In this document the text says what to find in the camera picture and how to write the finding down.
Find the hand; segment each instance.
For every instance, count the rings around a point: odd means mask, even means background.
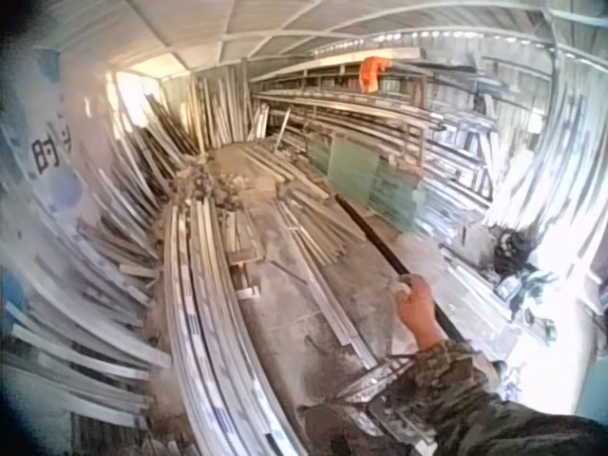
[[[435,320],[433,294],[420,275],[409,275],[405,281],[410,287],[410,293],[395,297],[397,312],[414,335],[418,348],[430,349],[444,339]]]

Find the camouflage sleeve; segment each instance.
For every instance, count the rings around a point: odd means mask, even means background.
[[[606,448],[606,429],[595,422],[502,401],[490,391],[484,363],[479,353],[449,340],[419,351],[390,389],[389,404],[435,430],[436,455],[595,454]]]

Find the concrete floor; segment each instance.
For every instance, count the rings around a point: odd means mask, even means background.
[[[224,149],[218,161],[224,173],[244,175],[250,181],[256,178],[248,176],[250,168],[243,166],[242,157],[231,149]],[[241,301],[241,309],[276,396],[301,434],[296,407],[322,401],[364,369],[350,347],[340,347],[315,304],[291,255],[288,239],[281,233],[274,207],[257,202],[250,211],[266,257],[246,267],[261,298]],[[400,234],[377,216],[369,216],[368,222],[411,271],[425,277],[437,303],[477,350],[490,360],[506,360],[520,369],[515,380],[522,390],[520,402],[548,412],[574,412],[594,337],[582,307],[567,295],[560,296],[555,306],[557,315],[553,316],[560,338],[554,347],[544,347],[471,295],[447,271],[432,239]],[[475,262],[484,255],[479,245],[470,252],[476,255]],[[415,352],[411,334],[396,318],[388,289],[395,273],[371,244],[352,243],[348,254],[324,268],[323,274],[378,358]],[[148,336],[166,333],[163,312],[160,304],[151,317],[153,323],[147,325]],[[161,348],[168,347],[164,337],[159,343]],[[155,373],[150,388],[158,401],[151,410],[152,419],[165,432],[186,427],[175,373]]]

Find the orange bag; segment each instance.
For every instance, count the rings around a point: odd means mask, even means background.
[[[390,66],[390,60],[382,57],[368,57],[359,68],[359,84],[361,91],[372,93],[378,91],[378,75],[384,73]]]

